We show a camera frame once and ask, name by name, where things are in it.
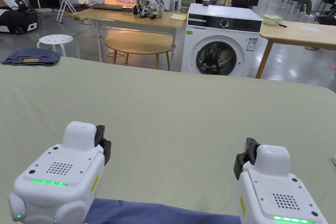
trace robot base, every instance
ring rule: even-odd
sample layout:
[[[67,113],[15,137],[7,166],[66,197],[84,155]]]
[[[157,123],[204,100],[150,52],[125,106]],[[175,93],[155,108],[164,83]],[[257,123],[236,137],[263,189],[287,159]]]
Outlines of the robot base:
[[[17,35],[38,27],[38,16],[34,10],[0,9],[0,31]]]

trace backpack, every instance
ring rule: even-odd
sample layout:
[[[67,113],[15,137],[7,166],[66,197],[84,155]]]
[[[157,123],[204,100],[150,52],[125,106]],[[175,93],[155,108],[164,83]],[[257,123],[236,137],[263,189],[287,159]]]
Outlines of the backpack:
[[[140,17],[154,19],[163,17],[165,5],[162,0],[136,0],[136,9]]]

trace white robot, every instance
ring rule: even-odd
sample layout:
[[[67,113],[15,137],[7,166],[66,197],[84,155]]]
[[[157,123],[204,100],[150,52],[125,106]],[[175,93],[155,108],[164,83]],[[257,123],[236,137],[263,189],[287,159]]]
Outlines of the white robot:
[[[46,150],[16,179],[9,196],[13,220],[81,224],[111,155],[111,142],[103,132],[103,126],[70,123],[62,144]],[[289,167],[285,148],[246,140],[245,152],[237,155],[234,166],[241,224],[327,224]]]
[[[253,138],[237,154],[237,206],[241,224],[327,224],[305,185],[289,173],[286,148],[260,145]]]
[[[23,34],[38,27],[37,12],[27,8],[23,0],[3,0],[8,6],[0,8],[0,32]]]
[[[14,221],[81,224],[102,182],[111,142],[104,126],[71,122],[62,144],[47,149],[14,182],[9,195]]]

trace white chair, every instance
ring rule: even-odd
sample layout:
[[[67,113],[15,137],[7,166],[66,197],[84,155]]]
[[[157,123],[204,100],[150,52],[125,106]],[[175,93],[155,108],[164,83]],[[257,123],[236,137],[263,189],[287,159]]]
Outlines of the white chair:
[[[71,41],[74,41],[75,43],[75,50],[76,50],[76,56],[78,59],[81,58],[81,54],[79,52],[79,48],[77,45],[76,40],[69,36],[69,35],[63,35],[63,34],[52,34],[52,35],[47,35],[44,36],[42,38],[39,39],[39,42],[37,43],[37,48],[40,48],[40,44],[46,44],[46,45],[52,45],[52,50],[54,52],[56,52],[56,45],[60,45],[61,46],[61,52],[62,52],[62,56],[66,57],[65,54],[65,48],[63,44],[69,43]]]
[[[293,7],[292,7],[292,10],[291,10],[290,15],[292,15],[292,13],[294,12],[295,6],[297,6],[299,2],[298,2],[298,1],[290,0],[290,1],[289,1],[289,4],[287,5],[286,13],[287,13],[287,10],[288,10],[289,6],[291,5],[291,3],[293,3]],[[299,5],[299,9],[298,9],[298,11],[297,11],[297,16],[299,15],[300,7],[301,7],[301,3],[300,3],[300,5]]]

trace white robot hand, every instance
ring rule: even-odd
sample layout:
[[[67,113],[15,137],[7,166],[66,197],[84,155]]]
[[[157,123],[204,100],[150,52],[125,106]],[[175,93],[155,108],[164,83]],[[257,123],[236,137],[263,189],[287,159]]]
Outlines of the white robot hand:
[[[13,221],[81,224],[111,156],[103,135],[102,125],[71,122],[62,144],[47,149],[15,180],[9,195]]]

